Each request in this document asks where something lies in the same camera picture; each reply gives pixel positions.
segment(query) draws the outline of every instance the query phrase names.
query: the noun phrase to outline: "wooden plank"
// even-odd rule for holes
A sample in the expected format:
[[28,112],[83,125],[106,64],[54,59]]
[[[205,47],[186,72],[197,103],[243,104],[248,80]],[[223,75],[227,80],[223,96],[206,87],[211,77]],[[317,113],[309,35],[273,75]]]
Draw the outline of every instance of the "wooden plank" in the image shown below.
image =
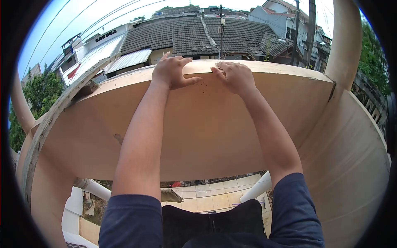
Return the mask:
[[33,176],[35,173],[37,160],[39,159],[40,151],[56,119],[59,117],[62,111],[69,106],[71,101],[81,89],[87,85],[89,86],[88,91],[96,89],[97,87],[95,88],[90,86],[92,77],[118,57],[120,57],[120,53],[112,57],[102,59],[92,66],[62,93],[62,95],[46,113],[33,137],[22,168],[22,193],[26,202],[28,203],[29,208],[31,206]]

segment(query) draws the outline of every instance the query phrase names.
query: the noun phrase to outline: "tiled roof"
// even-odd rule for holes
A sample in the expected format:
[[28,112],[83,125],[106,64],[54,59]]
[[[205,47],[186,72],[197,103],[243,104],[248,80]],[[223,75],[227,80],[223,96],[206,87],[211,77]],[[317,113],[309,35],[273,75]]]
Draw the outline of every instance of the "tiled roof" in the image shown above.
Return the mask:
[[[121,53],[124,55],[143,48],[155,50],[172,47],[172,53],[176,56],[217,54],[220,46],[219,26],[220,19],[211,17],[159,20],[130,30],[121,48]],[[267,24],[226,18],[223,53],[264,54],[260,47],[261,41],[266,35],[275,36]],[[279,45],[279,42],[272,43],[273,45]]]
[[293,46],[293,40],[289,40],[287,38],[280,39],[280,37],[276,35],[264,34],[260,42],[259,49],[263,51],[264,54],[269,52],[269,55],[274,57],[280,55],[280,53],[284,52],[291,46]]
[[165,9],[165,10],[158,10],[156,11],[152,17],[157,16],[157,14],[162,13],[161,15],[176,15],[176,14],[183,14],[183,13],[198,13],[200,10],[200,7],[197,5],[191,5],[191,6],[184,6],[184,7],[175,7],[175,8],[170,8],[170,9]]
[[[279,2],[280,4],[284,5],[284,6],[287,7],[287,8],[289,8],[291,11],[297,9],[297,7],[295,7],[293,4],[287,3],[286,1],[283,1],[283,0],[275,0],[275,1]],[[262,7],[263,7],[267,2],[274,2],[274,1],[273,1],[273,0],[271,0],[271,1],[269,1],[269,0],[266,1],[266,2],[262,5]],[[308,16],[305,12],[303,12],[301,9],[299,9],[299,10],[300,10],[300,13],[304,16],[304,18],[305,18],[306,20],[308,20],[308,19],[309,19],[309,16]]]
[[[207,15],[208,14],[218,14],[218,15],[220,15],[220,8],[218,8],[216,11],[211,11],[210,8],[206,8],[206,9],[203,9],[203,10],[204,10],[204,13],[207,14]],[[228,8],[223,8],[222,9],[222,14],[224,14],[224,15],[239,15],[239,16],[247,17],[247,15],[245,13],[241,12],[241,11],[234,11],[234,10],[231,10],[231,9],[228,9]]]
[[[204,21],[211,38],[216,44],[220,44],[220,34],[218,34],[220,20],[204,18]],[[264,23],[225,18],[223,53],[246,52],[251,54],[258,48],[264,33],[274,34],[273,30]]]
[[142,48],[152,50],[173,47],[174,55],[215,54],[199,17],[185,17],[158,21],[133,28],[127,34],[122,54]]
[[262,9],[263,9],[264,11],[266,11],[268,14],[273,14],[273,13],[275,13],[274,10],[271,10],[271,9],[269,9],[269,8],[266,8],[266,7],[262,7]]

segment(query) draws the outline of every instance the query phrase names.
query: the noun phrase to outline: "white building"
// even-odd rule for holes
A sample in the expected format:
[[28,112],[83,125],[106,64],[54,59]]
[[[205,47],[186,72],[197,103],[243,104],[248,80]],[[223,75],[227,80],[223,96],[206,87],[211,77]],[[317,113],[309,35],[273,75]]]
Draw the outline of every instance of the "white building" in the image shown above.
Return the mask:
[[[124,24],[85,41],[80,34],[74,36],[62,46],[64,56],[55,71],[59,71],[66,86],[72,84],[100,60],[119,53],[127,31],[128,24]],[[100,71],[93,81],[98,83],[105,79],[106,75]]]
[[[262,6],[257,6],[248,14],[248,20],[268,24],[280,38],[297,39],[297,49],[299,49],[301,54],[304,54],[305,50],[307,50],[306,38],[309,16],[300,10],[297,33],[296,13],[296,7],[283,0],[266,1]],[[322,27],[316,25],[314,45],[309,64],[312,69],[321,72],[325,70],[330,47],[331,38],[325,34]],[[295,59],[294,65],[303,67],[301,60],[301,58]]]

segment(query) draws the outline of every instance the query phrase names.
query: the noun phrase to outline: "pipe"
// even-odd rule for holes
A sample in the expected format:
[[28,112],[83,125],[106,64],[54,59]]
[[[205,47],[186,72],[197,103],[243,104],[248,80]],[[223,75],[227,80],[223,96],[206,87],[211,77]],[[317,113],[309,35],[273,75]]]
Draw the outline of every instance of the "pipe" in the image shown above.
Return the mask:
[[334,0],[333,41],[325,74],[350,90],[361,55],[360,10],[352,0]]
[[91,194],[96,195],[97,197],[106,201],[110,199],[110,195],[112,194],[110,190],[108,190],[107,188],[103,187],[99,183],[89,178],[85,178],[85,179],[77,178],[74,181],[73,186],[77,188],[82,188],[90,192]]
[[270,173],[267,171],[255,184],[250,188],[241,198],[240,202],[246,202],[251,199],[262,195],[266,190],[272,187],[272,179],[270,178]]
[[21,81],[19,81],[18,70],[15,72],[14,82],[11,91],[11,102],[14,108],[15,115],[19,123],[22,126],[25,134],[29,131],[35,124],[36,119],[34,118],[29,106],[27,105],[25,95],[22,91]]

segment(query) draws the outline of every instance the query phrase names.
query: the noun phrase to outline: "green foliage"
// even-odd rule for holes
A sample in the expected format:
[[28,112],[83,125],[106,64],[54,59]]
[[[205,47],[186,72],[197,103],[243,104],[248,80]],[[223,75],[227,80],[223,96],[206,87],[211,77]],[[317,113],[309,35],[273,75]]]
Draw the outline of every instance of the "green foliage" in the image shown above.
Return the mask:
[[[63,90],[64,84],[61,79],[54,73],[47,71],[47,64],[44,65],[44,73],[40,76],[35,75],[33,78],[29,69],[28,81],[26,86],[23,87],[23,93],[35,119],[50,110]],[[11,123],[10,146],[14,151],[18,152],[25,140],[25,133],[12,106],[9,120]]]
[[11,111],[9,115],[10,120],[10,147],[18,152],[21,150],[23,141],[25,140],[25,132],[22,129],[21,124],[19,123],[17,116],[15,115],[14,108],[11,106]]
[[146,19],[146,17],[143,15],[143,16],[139,16],[139,17],[135,17],[134,19],[133,19],[133,21],[136,21],[136,20],[139,20],[139,19],[141,19],[142,21],[144,21],[145,19]]
[[365,19],[362,21],[362,48],[358,69],[385,96],[390,94],[389,72],[385,54],[374,31]]
[[173,7],[170,7],[170,6],[165,6],[164,8],[161,8],[160,10],[167,10],[167,9],[172,9]]

